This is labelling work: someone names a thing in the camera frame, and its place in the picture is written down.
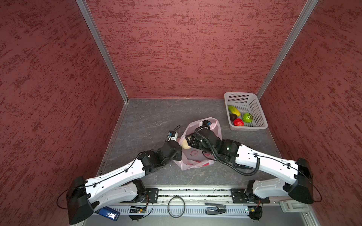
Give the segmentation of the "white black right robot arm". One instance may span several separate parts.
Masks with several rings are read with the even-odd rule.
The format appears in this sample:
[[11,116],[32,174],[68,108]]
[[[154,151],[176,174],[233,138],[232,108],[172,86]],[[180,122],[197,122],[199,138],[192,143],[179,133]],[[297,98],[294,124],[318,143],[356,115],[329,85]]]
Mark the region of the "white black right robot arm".
[[250,180],[241,196],[247,203],[287,196],[305,204],[315,202],[313,175],[306,159],[293,161],[267,155],[237,141],[220,139],[207,127],[195,129],[186,136],[185,143],[210,154],[212,160],[230,167],[240,175],[251,177],[262,171],[274,176],[270,180]]

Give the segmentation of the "green spotted custard apple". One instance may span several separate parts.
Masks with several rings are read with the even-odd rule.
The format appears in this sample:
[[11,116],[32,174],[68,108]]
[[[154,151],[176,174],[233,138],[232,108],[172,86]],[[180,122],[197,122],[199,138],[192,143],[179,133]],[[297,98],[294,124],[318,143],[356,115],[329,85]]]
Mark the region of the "green spotted custard apple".
[[242,117],[242,120],[244,123],[252,123],[254,120],[254,117],[250,113],[245,113]]

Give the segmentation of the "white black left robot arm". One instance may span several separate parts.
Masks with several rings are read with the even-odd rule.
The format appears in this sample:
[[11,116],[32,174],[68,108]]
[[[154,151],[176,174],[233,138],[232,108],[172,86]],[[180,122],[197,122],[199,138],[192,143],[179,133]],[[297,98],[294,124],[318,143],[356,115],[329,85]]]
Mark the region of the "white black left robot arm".
[[69,223],[80,223],[115,203],[145,200],[147,190],[141,178],[181,159],[182,147],[170,140],[157,151],[141,152],[130,163],[107,174],[90,179],[76,178],[66,194]]

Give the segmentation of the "pale yellow fruit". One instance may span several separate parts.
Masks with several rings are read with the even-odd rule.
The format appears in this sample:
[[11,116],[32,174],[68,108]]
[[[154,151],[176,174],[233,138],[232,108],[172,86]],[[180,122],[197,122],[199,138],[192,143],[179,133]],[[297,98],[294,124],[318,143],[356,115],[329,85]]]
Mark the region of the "pale yellow fruit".
[[188,144],[188,140],[185,138],[182,142],[181,142],[181,146],[183,149],[188,150],[191,149],[192,147]]

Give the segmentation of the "red fruit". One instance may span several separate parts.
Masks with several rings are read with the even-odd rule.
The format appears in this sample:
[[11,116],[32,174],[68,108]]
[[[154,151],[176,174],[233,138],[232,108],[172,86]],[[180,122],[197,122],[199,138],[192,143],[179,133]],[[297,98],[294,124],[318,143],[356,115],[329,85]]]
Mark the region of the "red fruit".
[[244,126],[244,122],[243,122],[242,119],[237,118],[237,119],[235,119],[235,120],[233,121],[233,125],[234,125],[234,126]]

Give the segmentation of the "yellow green mango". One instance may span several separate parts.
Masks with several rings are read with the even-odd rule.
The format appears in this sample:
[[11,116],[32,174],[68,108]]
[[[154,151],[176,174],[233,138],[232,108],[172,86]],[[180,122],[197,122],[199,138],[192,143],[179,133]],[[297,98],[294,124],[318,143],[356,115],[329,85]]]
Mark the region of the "yellow green mango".
[[234,107],[232,105],[228,105],[228,110],[230,111],[231,114],[234,114],[237,117],[241,116],[240,111],[236,107]]

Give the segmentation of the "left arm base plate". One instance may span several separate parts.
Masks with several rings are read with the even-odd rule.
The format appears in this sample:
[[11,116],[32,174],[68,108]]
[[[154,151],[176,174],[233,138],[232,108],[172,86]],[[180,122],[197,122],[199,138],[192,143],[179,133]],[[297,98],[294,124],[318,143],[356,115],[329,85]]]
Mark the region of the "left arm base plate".
[[147,188],[146,195],[144,196],[142,203],[151,202],[153,204],[157,203],[159,189],[158,188]]

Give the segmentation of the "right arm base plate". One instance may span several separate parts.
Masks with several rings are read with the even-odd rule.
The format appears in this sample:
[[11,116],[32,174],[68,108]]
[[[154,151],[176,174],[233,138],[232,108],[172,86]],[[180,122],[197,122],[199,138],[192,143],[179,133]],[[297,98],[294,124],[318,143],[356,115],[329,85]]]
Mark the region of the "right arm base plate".
[[241,188],[232,188],[231,189],[231,196],[232,201],[234,204],[269,204],[270,199],[269,198],[260,198],[256,196],[253,192],[248,191],[247,189],[241,189]]

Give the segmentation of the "dark brown round fruit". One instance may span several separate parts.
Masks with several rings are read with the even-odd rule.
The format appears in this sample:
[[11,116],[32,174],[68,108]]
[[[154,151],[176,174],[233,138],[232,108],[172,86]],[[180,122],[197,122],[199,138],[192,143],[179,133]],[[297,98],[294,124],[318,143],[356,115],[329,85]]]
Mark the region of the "dark brown round fruit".
[[229,117],[231,122],[234,122],[238,118],[236,114],[230,114]]

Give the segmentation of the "pink printed plastic bag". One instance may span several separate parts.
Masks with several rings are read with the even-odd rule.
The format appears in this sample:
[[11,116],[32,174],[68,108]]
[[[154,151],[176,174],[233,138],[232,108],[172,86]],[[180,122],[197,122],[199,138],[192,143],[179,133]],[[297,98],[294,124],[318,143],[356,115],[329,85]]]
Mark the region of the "pink printed plastic bag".
[[194,122],[191,122],[184,130],[182,135],[177,139],[177,142],[182,147],[182,159],[180,161],[173,161],[176,165],[178,165],[181,170],[188,170],[192,168],[202,168],[205,166],[212,165],[214,163],[213,160],[210,160],[208,158],[211,158],[211,154],[207,154],[204,157],[202,150],[197,149],[194,147],[191,147],[189,149],[185,149],[183,144],[185,144],[186,136],[190,135],[194,132],[194,130],[200,126],[202,126],[203,121],[208,120],[210,121],[210,130],[214,132],[214,134],[219,138],[222,139],[222,131],[221,131],[221,125],[219,121],[216,118],[208,117],[201,120],[197,120]]

